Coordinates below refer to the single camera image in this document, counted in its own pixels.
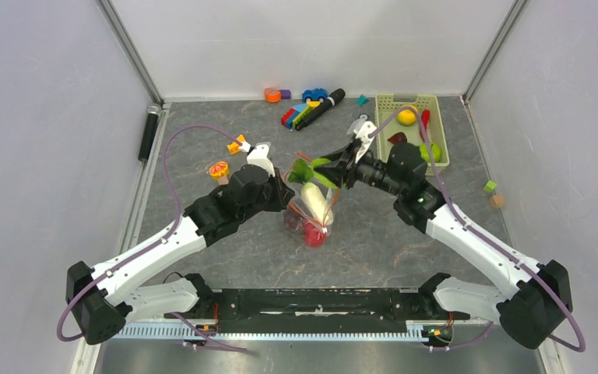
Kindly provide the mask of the white radish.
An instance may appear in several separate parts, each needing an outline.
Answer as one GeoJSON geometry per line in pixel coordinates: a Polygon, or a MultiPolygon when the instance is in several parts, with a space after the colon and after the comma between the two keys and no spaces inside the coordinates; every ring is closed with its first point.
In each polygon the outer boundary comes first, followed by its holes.
{"type": "Polygon", "coordinates": [[[321,189],[312,182],[306,182],[301,187],[301,199],[308,207],[311,216],[322,226],[333,223],[331,204],[323,196],[321,189]]]}

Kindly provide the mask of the green leaf vegetable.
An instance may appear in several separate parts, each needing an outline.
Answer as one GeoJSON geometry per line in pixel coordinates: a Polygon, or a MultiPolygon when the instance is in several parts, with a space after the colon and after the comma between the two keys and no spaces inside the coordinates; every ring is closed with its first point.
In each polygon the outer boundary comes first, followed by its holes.
{"type": "Polygon", "coordinates": [[[288,183],[304,184],[310,182],[314,177],[314,172],[311,165],[303,158],[298,158],[293,163],[289,175],[287,176],[288,183]]]}

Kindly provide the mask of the red chili pepper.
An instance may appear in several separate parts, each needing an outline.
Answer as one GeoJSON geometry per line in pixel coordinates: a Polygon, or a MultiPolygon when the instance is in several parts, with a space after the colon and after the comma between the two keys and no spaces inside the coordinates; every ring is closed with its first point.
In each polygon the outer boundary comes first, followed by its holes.
{"type": "Polygon", "coordinates": [[[421,139],[424,143],[428,143],[429,142],[429,135],[428,135],[428,124],[429,124],[429,120],[431,117],[431,112],[429,110],[424,110],[421,113],[421,124],[422,124],[422,133],[421,133],[421,139]]]}

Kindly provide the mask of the purple grape bunch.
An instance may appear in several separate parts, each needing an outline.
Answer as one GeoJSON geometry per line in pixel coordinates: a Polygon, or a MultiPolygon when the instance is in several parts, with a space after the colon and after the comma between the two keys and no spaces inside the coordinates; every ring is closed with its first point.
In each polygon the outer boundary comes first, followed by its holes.
{"type": "Polygon", "coordinates": [[[303,235],[306,224],[306,219],[297,211],[288,209],[283,212],[283,226],[290,233],[303,235]]]}

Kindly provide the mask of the light green fruit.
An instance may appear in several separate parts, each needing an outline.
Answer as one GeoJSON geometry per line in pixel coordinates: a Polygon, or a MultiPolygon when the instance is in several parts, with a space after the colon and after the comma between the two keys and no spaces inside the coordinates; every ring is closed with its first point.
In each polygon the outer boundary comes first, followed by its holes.
{"type": "Polygon", "coordinates": [[[323,173],[321,173],[320,171],[317,170],[317,167],[321,167],[322,165],[328,164],[330,162],[331,162],[331,160],[324,158],[324,157],[315,158],[311,161],[311,169],[313,171],[314,178],[318,182],[320,182],[322,185],[324,185],[325,187],[327,187],[329,189],[338,189],[339,186],[337,184],[332,182],[323,173]]]}

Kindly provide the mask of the yellow lemon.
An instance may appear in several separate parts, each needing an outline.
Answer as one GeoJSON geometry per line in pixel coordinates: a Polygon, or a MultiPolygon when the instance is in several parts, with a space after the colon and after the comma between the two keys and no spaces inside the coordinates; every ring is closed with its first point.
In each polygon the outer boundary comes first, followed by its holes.
{"type": "Polygon", "coordinates": [[[409,105],[409,109],[403,109],[396,115],[396,121],[403,126],[412,126],[417,122],[418,110],[414,105],[409,105]]]}

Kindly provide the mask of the clear zip bag orange zipper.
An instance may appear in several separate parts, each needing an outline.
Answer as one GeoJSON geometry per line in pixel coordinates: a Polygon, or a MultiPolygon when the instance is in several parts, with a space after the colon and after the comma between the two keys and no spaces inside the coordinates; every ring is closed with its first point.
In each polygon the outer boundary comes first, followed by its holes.
{"type": "Polygon", "coordinates": [[[283,176],[283,181],[294,191],[283,212],[283,226],[293,234],[302,235],[304,244],[312,248],[325,243],[335,220],[339,189],[315,170],[327,162],[325,158],[313,159],[298,152],[283,176]]]}

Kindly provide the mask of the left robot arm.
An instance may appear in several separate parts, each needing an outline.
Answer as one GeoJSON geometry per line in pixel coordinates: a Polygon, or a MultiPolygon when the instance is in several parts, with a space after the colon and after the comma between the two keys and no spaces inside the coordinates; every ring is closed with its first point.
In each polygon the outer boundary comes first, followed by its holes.
{"type": "Polygon", "coordinates": [[[145,286],[161,270],[237,232],[260,212],[281,212],[294,190],[278,169],[246,164],[226,185],[196,199],[174,221],[127,252],[95,266],[79,261],[67,270],[66,310],[57,325],[62,341],[67,316],[89,345],[111,339],[127,324],[156,314],[190,312],[207,316],[213,296],[182,278],[167,286],[145,286]]]}

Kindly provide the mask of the red apple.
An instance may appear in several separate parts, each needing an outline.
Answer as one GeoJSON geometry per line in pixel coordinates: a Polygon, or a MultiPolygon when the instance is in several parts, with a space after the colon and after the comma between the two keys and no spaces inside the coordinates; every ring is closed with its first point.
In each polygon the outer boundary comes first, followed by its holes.
{"type": "Polygon", "coordinates": [[[327,238],[327,234],[313,224],[304,226],[304,243],[307,247],[318,248],[322,246],[327,238]]]}

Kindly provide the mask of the dark brown fruit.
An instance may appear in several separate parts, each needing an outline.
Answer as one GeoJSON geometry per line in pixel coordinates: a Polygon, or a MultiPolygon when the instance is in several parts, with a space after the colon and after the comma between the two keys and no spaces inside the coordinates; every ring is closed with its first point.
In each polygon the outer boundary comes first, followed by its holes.
{"type": "Polygon", "coordinates": [[[393,134],[392,136],[390,136],[387,139],[387,141],[389,143],[391,143],[393,146],[395,146],[396,144],[407,143],[408,139],[404,132],[397,132],[397,133],[393,134]]]}

